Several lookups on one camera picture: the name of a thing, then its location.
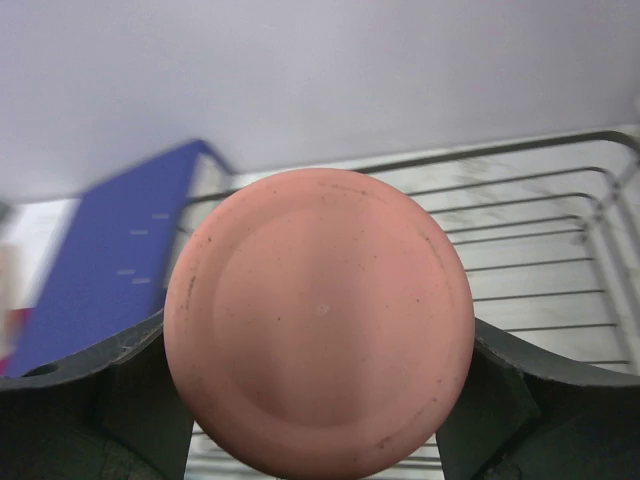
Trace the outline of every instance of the pink bowl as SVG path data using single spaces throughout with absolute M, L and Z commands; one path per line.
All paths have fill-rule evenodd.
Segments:
M 473 350 L 469 284 L 413 200 L 333 169 L 218 206 L 175 267 L 169 367 L 211 438 L 265 473 L 357 479 L 442 424 Z

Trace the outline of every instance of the wire rack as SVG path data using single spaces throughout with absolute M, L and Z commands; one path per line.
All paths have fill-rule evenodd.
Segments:
M 636 373 L 639 161 L 632 137 L 602 131 L 342 166 L 395 186 L 436 219 L 465 266 L 477 317 L 554 353 Z M 176 252 L 233 191 L 190 201 Z M 196 425 L 185 478 L 256 477 L 269 478 Z M 374 478 L 444 478 L 435 437 Z

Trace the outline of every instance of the orange disc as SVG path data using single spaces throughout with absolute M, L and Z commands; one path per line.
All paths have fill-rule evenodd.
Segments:
M 373 178 L 282 173 L 233 194 L 171 277 L 169 367 L 197 422 L 288 479 L 357 479 L 422 445 L 473 350 L 469 284 L 436 222 Z

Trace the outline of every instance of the white wall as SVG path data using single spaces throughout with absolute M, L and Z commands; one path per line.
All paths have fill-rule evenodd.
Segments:
M 637 0 L 0 3 L 0 196 L 191 137 L 240 171 L 630 123 Z

